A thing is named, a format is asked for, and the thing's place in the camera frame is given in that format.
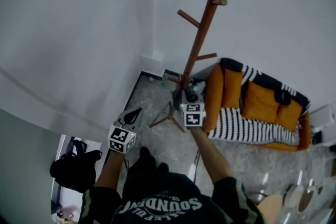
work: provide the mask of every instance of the black sleeve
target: black sleeve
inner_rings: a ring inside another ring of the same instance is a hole
[[[247,198],[242,183],[226,177],[215,183],[212,202],[222,208],[234,223],[264,224],[256,205]]]
[[[110,224],[115,212],[122,205],[120,195],[111,188],[97,187],[83,194],[78,224]]]

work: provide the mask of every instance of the black bag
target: black bag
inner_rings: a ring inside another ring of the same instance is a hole
[[[96,183],[95,163],[101,158],[98,150],[84,153],[83,144],[79,140],[71,141],[64,156],[50,167],[51,176],[60,186],[79,193],[84,193]],[[77,156],[72,155],[73,146]]]

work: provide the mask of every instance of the sofa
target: sofa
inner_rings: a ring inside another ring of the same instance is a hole
[[[288,85],[223,58],[207,78],[203,129],[209,138],[306,150],[311,143],[309,106],[310,100]]]

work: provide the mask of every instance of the floor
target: floor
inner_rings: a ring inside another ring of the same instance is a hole
[[[190,132],[182,133],[169,121],[149,128],[160,111],[162,117],[167,115],[168,112],[162,112],[162,109],[172,99],[171,91],[175,87],[174,82],[167,80],[166,74],[162,81],[144,76],[140,78],[129,108],[142,107],[144,116],[136,144],[126,154],[126,159],[132,165],[139,157],[139,149],[147,146],[157,163],[165,162],[170,171],[192,177],[197,147]],[[175,115],[179,121],[182,120],[178,112]],[[307,151],[287,153],[221,140],[213,142],[234,168],[237,179],[244,183],[249,197],[255,201],[261,200],[261,196],[253,194],[254,192],[284,195],[291,184],[301,182],[306,185],[311,179],[315,181],[315,185],[323,186],[321,194],[316,194],[306,212],[299,215],[295,210],[283,207],[279,223],[308,223],[321,208],[327,208],[326,205],[331,204],[334,198],[336,180],[330,177],[330,173],[335,156],[328,148],[311,147]],[[122,193],[126,175],[123,166],[119,193]],[[213,185],[202,158],[197,167],[196,185],[203,194],[211,196]]]

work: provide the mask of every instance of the forearm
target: forearm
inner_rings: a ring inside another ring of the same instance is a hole
[[[225,177],[235,177],[226,158],[209,140],[203,130],[201,128],[192,128],[191,133],[213,184]]]
[[[117,190],[120,169],[124,160],[124,154],[111,152],[107,163],[96,182],[95,187],[106,187]]]

